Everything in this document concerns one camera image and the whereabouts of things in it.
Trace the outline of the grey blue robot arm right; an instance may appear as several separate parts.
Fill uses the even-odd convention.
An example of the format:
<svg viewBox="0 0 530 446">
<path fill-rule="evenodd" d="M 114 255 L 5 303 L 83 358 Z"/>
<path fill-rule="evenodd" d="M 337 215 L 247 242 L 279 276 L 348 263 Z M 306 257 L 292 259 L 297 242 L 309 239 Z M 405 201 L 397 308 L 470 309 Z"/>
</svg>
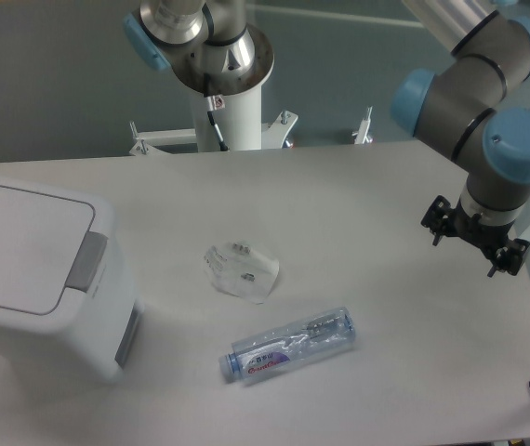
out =
<svg viewBox="0 0 530 446">
<path fill-rule="evenodd" d="M 441 73 L 411 72 L 391 104 L 408 134 L 467 173 L 456 205 L 438 197 L 422 218 L 436 241 L 457 237 L 486 257 L 524 255 L 510 229 L 530 197 L 530 109 L 497 109 L 530 78 L 530 19 L 488 1 L 408 1 L 453 57 Z"/>
</svg>

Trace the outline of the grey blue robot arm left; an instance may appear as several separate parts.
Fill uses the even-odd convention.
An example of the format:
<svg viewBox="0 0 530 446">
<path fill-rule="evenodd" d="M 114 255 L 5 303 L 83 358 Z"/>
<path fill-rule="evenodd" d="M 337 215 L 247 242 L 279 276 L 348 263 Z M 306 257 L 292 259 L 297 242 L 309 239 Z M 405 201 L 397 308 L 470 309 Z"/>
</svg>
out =
<svg viewBox="0 0 530 446">
<path fill-rule="evenodd" d="M 530 76 L 530 20 L 486 1 L 411 1 L 408 8 L 454 57 L 436 74 L 411 72 L 393 120 L 468 175 L 456 205 L 436 198 L 422 225 L 436 239 L 478 248 L 493 271 L 516 274 L 530 243 L 510 229 L 530 195 L 530 110 L 497 105 Z M 207 96 L 244 91 L 263 58 L 242 1 L 144 1 L 126 35 L 155 69 L 172 68 Z"/>
</svg>

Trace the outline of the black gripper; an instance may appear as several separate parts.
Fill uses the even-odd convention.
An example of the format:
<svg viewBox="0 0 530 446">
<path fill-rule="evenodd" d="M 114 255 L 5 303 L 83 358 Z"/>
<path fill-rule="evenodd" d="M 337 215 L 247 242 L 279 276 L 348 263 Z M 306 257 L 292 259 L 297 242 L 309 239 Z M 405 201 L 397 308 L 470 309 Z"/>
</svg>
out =
<svg viewBox="0 0 530 446">
<path fill-rule="evenodd" d="M 516 276 L 524 265 L 530 242 L 509 237 L 515 221 L 513 211 L 473 208 L 462 200 L 455 210 L 443 195 L 438 195 L 429 206 L 420 224 L 432 234 L 432 245 L 437 246 L 443 237 L 456 237 L 491 254 L 491 269 L 487 276 L 497 272 Z"/>
</svg>

